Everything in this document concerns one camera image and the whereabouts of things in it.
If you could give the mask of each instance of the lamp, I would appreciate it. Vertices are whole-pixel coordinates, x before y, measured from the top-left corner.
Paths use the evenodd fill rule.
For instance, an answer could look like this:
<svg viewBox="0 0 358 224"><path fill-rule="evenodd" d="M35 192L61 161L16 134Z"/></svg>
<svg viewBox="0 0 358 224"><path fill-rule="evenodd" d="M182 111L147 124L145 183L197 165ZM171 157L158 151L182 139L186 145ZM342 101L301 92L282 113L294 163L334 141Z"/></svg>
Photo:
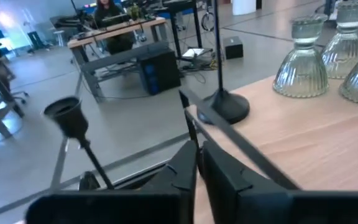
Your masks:
<svg viewBox="0 0 358 224"><path fill-rule="evenodd" d="M218 15L218 0L214 2L214 19L215 19L215 38L216 38L216 55L218 61L218 81L219 88L211 96L205 98L207 105L212 107L223 119L229 124L234 124L242 121L249 114L250 106L247 99L240 95L229 93L223 88L223 71L222 71L222 57L221 57L221 38L219 31L219 15ZM206 124L212 122L200 111L197 110L197 117Z"/></svg>
<svg viewBox="0 0 358 224"><path fill-rule="evenodd" d="M81 101L75 96L69 96L48 105L44 115L55 122L68 138L77 139L81 148L85 150L89 159L99 172L108 189L114 189L99 161L90 148L90 142L85 134L88 130L88 121L81 110Z"/></svg>

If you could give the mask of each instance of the gray floor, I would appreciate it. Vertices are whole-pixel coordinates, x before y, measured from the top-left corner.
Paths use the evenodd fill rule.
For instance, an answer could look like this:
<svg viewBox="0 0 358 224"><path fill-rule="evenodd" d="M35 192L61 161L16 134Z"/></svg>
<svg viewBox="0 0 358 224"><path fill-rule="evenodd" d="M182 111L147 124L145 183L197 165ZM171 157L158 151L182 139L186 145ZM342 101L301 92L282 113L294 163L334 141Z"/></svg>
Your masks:
<svg viewBox="0 0 358 224"><path fill-rule="evenodd" d="M221 6L221 35L239 36L245 53L242 59L225 62L225 87L233 90L275 75L293 47L290 19L311 14L321 4L319 0L264 0L261 11L236 17L231 15L230 5ZM192 18L185 17L184 21L189 27L180 33L181 44L195 45ZM334 26L327 24L318 44L326 44L334 32ZM203 34L204 46L213 47L212 42L213 34ZM41 111L48 103L76 93L79 74L70 59L70 51L60 48L15 58L10 64L17 74L13 87L27 91L31 97L23 106L26 116L22 129L13 138L0 142L0 223L20 220L29 202L46 194L51 185L63 138ZM210 95L217 87L216 72L194 73L183 79L182 84L200 97ZM101 86L109 97L146 94L137 75L117 77ZM109 98L96 104L87 87L81 85L79 96L89 119L91 146L102 165L108 166L112 180L171 158L186 138L177 90L134 100ZM154 153L126 164L117 163L148 148ZM64 156L64 161L63 157L59 159L64 162L60 180L67 188L75 188L76 177L93 166L74 141L68 143Z"/></svg>

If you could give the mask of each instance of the black box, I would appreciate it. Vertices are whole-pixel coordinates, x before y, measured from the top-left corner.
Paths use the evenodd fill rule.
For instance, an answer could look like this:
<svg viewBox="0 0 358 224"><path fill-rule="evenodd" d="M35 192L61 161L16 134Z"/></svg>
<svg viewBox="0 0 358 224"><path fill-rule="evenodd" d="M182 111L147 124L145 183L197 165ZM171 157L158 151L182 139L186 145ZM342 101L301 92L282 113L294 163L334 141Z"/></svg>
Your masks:
<svg viewBox="0 0 358 224"><path fill-rule="evenodd" d="M177 58L170 49L139 58L139 69L143 87L150 95L180 86Z"/></svg>
<svg viewBox="0 0 358 224"><path fill-rule="evenodd" d="M223 46L226 59L242 58L244 56L242 42L238 36L225 38L223 40Z"/></svg>

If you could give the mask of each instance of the black lamp stand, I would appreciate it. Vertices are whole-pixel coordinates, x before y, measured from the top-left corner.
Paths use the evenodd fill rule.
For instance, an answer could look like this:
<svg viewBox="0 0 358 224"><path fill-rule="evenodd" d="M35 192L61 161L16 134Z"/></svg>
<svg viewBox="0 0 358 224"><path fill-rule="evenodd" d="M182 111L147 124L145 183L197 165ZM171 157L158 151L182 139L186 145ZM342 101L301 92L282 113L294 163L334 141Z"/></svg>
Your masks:
<svg viewBox="0 0 358 224"><path fill-rule="evenodd" d="M212 107L223 119L228 123L234 124L242 121L249 114L250 106L247 99L240 95L229 93L223 88L223 71L222 71L222 53L221 53L221 38L219 31L219 10L218 0L213 0L214 4L214 19L215 19L215 39L216 39L216 57L218 62L218 79L219 88L211 96L205 98L207 105ZM206 124L212 122L200 111L197 111L197 117Z"/></svg>

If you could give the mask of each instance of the black lamp base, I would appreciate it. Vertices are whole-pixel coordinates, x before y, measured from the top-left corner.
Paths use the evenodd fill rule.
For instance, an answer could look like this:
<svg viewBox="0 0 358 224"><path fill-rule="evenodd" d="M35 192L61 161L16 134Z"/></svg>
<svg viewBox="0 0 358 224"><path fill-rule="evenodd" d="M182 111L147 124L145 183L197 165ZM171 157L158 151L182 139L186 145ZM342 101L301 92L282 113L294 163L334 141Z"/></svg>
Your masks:
<svg viewBox="0 0 358 224"><path fill-rule="evenodd" d="M204 101L229 124L235 124L242 121L248 116L250 110L247 99L240 95L231 94L226 90L218 90L213 95L205 98ZM206 124L213 124L202 112L198 110L197 117Z"/></svg>

